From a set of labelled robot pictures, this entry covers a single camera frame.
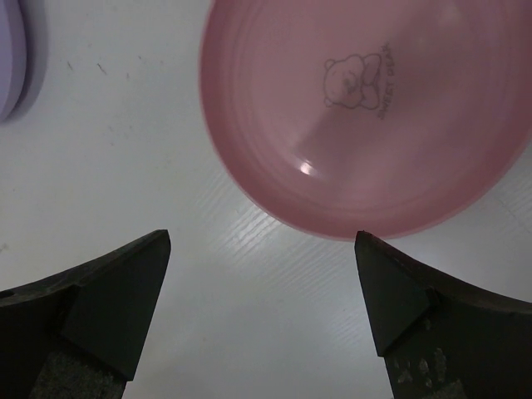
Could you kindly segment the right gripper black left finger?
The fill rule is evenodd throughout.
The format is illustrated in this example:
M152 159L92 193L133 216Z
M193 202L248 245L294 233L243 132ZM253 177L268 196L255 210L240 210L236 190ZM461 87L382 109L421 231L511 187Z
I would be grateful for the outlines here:
M121 398L170 260L167 230L1 292L3 398Z

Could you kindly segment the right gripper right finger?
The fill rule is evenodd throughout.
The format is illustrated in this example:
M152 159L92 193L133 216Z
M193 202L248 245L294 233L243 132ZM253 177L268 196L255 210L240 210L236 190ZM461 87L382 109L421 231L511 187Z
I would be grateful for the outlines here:
M360 231L358 275L395 398L529 398L531 305Z

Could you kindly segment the pink plate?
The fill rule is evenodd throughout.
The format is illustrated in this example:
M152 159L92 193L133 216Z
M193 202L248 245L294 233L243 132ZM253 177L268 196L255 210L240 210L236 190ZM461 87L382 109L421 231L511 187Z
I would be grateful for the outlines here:
M528 1L214 1L199 93L239 188L304 232L396 238L490 190L531 139Z

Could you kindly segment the purple plate back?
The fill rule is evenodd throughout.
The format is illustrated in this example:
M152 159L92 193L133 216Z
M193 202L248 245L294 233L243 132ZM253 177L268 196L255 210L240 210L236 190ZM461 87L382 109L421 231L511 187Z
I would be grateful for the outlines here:
M1 122L21 119L42 89L48 64L43 1L1 2Z

